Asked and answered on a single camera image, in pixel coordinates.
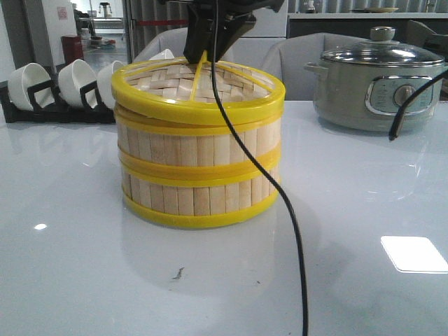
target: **yellow plastic rim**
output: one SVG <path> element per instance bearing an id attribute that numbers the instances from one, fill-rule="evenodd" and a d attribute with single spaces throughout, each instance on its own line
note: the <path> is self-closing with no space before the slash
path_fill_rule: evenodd
<path id="1" fill-rule="evenodd" d="M 207 181 L 217 183 L 214 186 L 219 186 L 220 184 L 234 183 L 236 182 L 235 179 L 243 179 L 243 176 L 252 176 L 254 173 L 257 175 L 261 174 L 249 159 L 243 162 L 218 166 L 173 166 L 139 159 L 126 153 L 121 148 L 119 148 L 119 157 L 125 170 L 130 174 L 154 183 L 171 181 L 169 182 L 170 186 L 179 186 L 179 183 L 184 183 L 182 186 L 195 186 L 195 183 L 200 183 L 202 186 Z M 281 143 L 279 142 L 275 148 L 266 154 L 258 156 L 257 161 L 266 170 L 270 170 L 279 163 L 280 157 Z"/>
<path id="2" fill-rule="evenodd" d="M 237 132 L 254 130 L 255 128 L 260 128 L 262 126 L 273 123 L 275 120 L 279 119 L 282 114 L 283 110 L 278 110 L 266 119 L 233 126 Z M 117 105 L 115 107 L 115 119 L 118 123 L 126 125 L 134 130 L 156 134 L 196 137 L 230 134 L 230 130 L 227 125 L 194 125 L 180 122 L 169 122 L 166 120 L 149 118 L 144 115 L 139 115 L 138 113 L 134 113 L 133 111 L 130 111 L 121 105 Z"/>
<path id="3" fill-rule="evenodd" d="M 182 215 L 171 215 L 168 213 L 163 213 L 159 211 L 154 211 L 145 206 L 142 206 L 134 202 L 126 193 L 123 192 L 123 197 L 126 205 L 133 210 L 140 217 L 149 219 L 156 223 L 161 223 L 165 225 L 170 225 L 178 228 L 217 228 L 220 226 L 231 225 L 239 222 L 247 221 L 248 219 L 261 214 L 263 211 L 268 209 L 275 200 L 277 199 L 278 192 L 275 191 L 263 201 L 250 206 L 249 208 L 228 212 L 220 213 L 216 215 L 209 216 L 182 216 Z"/>
<path id="4" fill-rule="evenodd" d="M 138 72 L 143 73 L 162 66 L 167 66 L 170 64 L 185 64 L 186 62 L 186 59 L 181 57 L 172 60 L 171 63 L 146 61 L 124 66 L 123 68 L 117 70 L 112 76 L 111 84 L 115 100 L 119 105 L 124 106 L 126 109 L 147 117 L 176 123 L 224 126 L 225 122 L 216 103 L 167 99 L 155 94 L 150 94 L 149 92 L 140 91 L 139 89 L 129 85 L 126 81 L 126 77 L 134 75 Z M 219 62 L 216 66 L 229 70 L 230 67 L 225 64 L 226 62 Z M 263 98 L 254 99 L 251 101 L 224 103 L 223 105 L 227 111 L 230 121 L 237 125 L 252 123 L 254 121 L 266 119 L 273 113 L 282 111 L 284 108 L 285 96 L 285 87 L 283 83 L 279 79 L 263 71 L 251 68 L 249 66 L 241 65 L 241 67 L 258 72 L 259 74 L 267 77 L 273 82 L 274 88 L 269 88 L 270 94 Z M 249 75 L 236 69 L 231 69 L 231 71 L 238 73 L 240 76 L 245 78 L 250 78 Z M 251 81 L 257 84 L 259 83 L 254 78 L 251 78 Z"/>

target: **cooker lid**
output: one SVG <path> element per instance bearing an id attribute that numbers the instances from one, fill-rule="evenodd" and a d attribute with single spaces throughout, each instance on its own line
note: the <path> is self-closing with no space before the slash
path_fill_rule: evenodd
<path id="1" fill-rule="evenodd" d="M 374 27 L 370 40 L 323 52 L 323 60 L 383 67 L 427 67 L 445 63 L 435 53 L 415 45 L 392 41 L 395 29 Z"/>

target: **chair backrest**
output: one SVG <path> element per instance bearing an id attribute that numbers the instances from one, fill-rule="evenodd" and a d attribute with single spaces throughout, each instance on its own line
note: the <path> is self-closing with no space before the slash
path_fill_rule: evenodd
<path id="1" fill-rule="evenodd" d="M 426 39 L 436 34 L 430 27 L 426 24 L 409 20 L 406 25 L 406 43 L 412 44 L 413 46 L 423 47 Z"/>
<path id="2" fill-rule="evenodd" d="M 365 41 L 365 38 L 330 33 L 289 38 L 269 49 L 261 69 L 283 81 L 286 100 L 312 100 L 317 78 L 306 71 L 304 65 L 318 62 L 325 50 L 358 41 Z"/>
<path id="3" fill-rule="evenodd" d="M 134 62 L 149 60 L 152 56 L 170 49 L 175 57 L 183 56 L 187 40 L 187 28 L 178 28 L 158 34 L 135 58 Z M 233 62 L 232 47 L 224 54 L 222 60 Z"/>

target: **yellow band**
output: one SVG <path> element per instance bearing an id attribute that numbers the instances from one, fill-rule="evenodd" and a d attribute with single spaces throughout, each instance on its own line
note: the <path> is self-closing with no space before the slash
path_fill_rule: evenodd
<path id="1" fill-rule="evenodd" d="M 270 117 L 242 125 L 233 125 L 237 132 L 246 132 L 273 123 L 279 119 L 283 111 L 279 110 Z M 202 137 L 207 135 L 230 134 L 227 126 L 194 125 L 179 122 L 168 122 L 134 113 L 121 105 L 115 107 L 115 119 L 118 123 L 134 130 L 179 136 Z"/>
<path id="2" fill-rule="evenodd" d="M 271 195 L 266 197 L 263 201 L 250 206 L 249 208 L 233 211 L 229 213 L 220 213 L 216 215 L 209 216 L 182 216 L 182 215 L 171 215 L 168 213 L 163 213 L 149 209 L 142 206 L 123 193 L 126 204 L 140 217 L 149 219 L 156 223 L 161 223 L 165 225 L 175 226 L 178 228 L 217 228 L 220 226 L 235 224 L 239 222 L 246 221 L 258 214 L 262 213 L 264 210 L 269 208 L 275 200 L 277 199 L 278 192 L 273 192 Z"/>
<path id="3" fill-rule="evenodd" d="M 173 166 L 145 161 L 119 148 L 120 161 L 125 170 L 141 180 L 166 186 L 221 186 L 252 179 L 261 173 L 250 160 L 222 164 L 219 166 Z M 257 161 L 266 169 L 275 167 L 281 157 L 281 143 L 257 157 Z"/>

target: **white bowl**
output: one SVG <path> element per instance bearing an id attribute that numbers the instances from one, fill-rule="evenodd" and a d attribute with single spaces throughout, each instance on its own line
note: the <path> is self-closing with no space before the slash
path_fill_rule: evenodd
<path id="1" fill-rule="evenodd" d="M 47 71 L 37 63 L 29 63 L 13 71 L 8 78 L 9 97 L 14 105 L 21 110 L 33 111 L 29 101 L 28 88 L 50 79 Z M 55 102 L 51 89 L 47 88 L 35 94 L 36 102 L 45 107 Z"/>
<path id="2" fill-rule="evenodd" d="M 115 98 L 112 95 L 111 77 L 123 65 L 120 61 L 113 61 L 98 72 L 97 84 L 99 95 L 103 99 L 104 104 L 111 110 L 115 106 Z"/>
<path id="3" fill-rule="evenodd" d="M 170 49 L 165 49 L 158 54 L 152 56 L 149 60 L 170 60 L 171 58 L 174 58 L 173 52 Z"/>
<path id="4" fill-rule="evenodd" d="M 89 64 L 82 59 L 76 59 L 64 67 L 58 76 L 58 84 L 64 100 L 73 107 L 83 108 L 83 101 L 79 89 L 97 79 L 95 72 Z M 89 91 L 85 98 L 87 103 L 94 108 L 97 105 L 95 91 Z"/>

